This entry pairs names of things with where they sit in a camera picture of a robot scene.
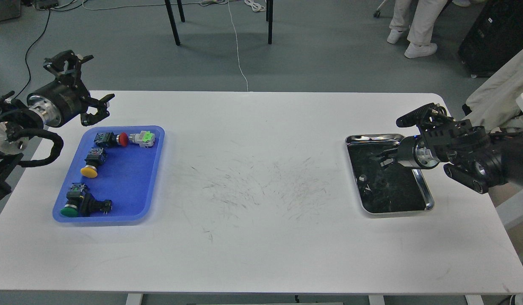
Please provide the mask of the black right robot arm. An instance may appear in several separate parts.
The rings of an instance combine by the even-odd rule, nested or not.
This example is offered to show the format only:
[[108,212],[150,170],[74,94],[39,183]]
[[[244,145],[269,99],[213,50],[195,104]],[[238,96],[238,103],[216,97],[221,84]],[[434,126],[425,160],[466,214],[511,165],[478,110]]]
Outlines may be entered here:
[[443,164],[448,177],[480,194],[507,183],[523,189],[523,130],[488,133],[468,119],[455,120],[434,103],[399,117],[396,125],[416,126],[420,133],[372,156],[379,168],[400,164],[433,169]]

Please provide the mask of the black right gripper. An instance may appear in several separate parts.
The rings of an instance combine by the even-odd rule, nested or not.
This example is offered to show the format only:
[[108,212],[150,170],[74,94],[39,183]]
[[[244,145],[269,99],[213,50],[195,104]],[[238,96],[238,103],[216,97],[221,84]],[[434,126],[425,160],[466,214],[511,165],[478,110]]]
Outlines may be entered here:
[[411,169],[433,169],[439,163],[420,136],[405,137],[399,144],[383,147],[368,158],[368,166],[373,170],[385,170],[395,164]]

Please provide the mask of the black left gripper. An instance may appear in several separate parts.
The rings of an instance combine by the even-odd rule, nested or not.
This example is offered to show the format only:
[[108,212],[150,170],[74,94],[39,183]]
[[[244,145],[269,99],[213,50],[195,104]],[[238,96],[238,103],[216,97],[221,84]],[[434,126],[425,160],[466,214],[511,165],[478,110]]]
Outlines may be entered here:
[[[90,97],[81,83],[81,65],[94,58],[82,56],[66,50],[52,58],[45,58],[43,68],[54,75],[55,80],[27,96],[27,103],[38,114],[43,124],[58,128],[80,114],[81,125],[89,127],[110,116],[108,107],[115,94],[107,94],[101,99]],[[88,113],[88,107],[95,113]]]

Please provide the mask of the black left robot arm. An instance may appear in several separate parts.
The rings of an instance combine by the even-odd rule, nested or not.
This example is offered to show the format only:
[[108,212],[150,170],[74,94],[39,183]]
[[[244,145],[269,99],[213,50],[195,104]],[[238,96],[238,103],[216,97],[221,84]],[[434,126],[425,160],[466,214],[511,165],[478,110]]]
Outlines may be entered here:
[[[16,99],[14,91],[0,96],[0,201],[12,192],[6,179],[15,167],[46,166],[60,156],[63,139],[45,127],[62,127],[77,116],[89,127],[110,115],[114,94],[95,99],[81,79],[81,66],[92,59],[72,50],[60,52],[43,64],[55,79],[30,93],[26,103]],[[47,158],[25,161],[23,153],[33,137],[48,139],[53,146]]]

